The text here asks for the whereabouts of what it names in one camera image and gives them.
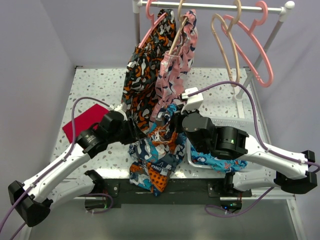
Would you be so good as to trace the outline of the blue orange patterned shorts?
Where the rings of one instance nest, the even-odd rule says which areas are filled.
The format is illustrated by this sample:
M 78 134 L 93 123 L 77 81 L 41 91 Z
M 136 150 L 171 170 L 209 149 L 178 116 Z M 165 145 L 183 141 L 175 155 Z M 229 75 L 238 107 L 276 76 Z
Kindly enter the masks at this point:
M 129 167 L 129 182 L 159 196 L 166 188 L 170 176 L 176 171 L 186 154 L 186 135 L 178 133 L 174 113 L 182 107 L 171 103 L 158 112 L 161 125 L 152 122 L 146 138 L 129 145 L 133 163 Z

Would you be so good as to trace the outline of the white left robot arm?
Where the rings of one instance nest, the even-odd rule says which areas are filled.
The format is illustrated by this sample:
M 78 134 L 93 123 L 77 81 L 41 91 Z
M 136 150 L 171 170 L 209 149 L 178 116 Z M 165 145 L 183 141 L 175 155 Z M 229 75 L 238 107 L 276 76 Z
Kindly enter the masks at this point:
M 77 196 L 99 196 L 104 193 L 105 179 L 95 170 L 87 170 L 80 178 L 62 185 L 62 181 L 81 165 L 105 151 L 108 145 L 128 145 L 146 137 L 130 117 L 112 110 L 100 122 L 82 131 L 66 151 L 35 176 L 8 186 L 12 207 L 28 227 L 34 227 L 47 218 L 59 201 Z

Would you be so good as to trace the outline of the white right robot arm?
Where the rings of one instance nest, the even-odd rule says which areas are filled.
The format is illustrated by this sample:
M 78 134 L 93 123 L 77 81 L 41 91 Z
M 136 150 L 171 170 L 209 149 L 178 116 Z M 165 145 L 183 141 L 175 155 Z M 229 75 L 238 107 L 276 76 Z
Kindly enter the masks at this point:
M 309 170 L 310 165 L 317 165 L 310 150 L 290 152 L 265 144 L 259 136 L 238 128 L 215 126 L 198 110 L 176 111 L 173 122 L 198 153 L 262 166 L 254 171 L 227 173 L 222 185 L 227 196 L 257 188 L 280 188 L 286 193 L 302 195 L 318 185 L 317 173 Z

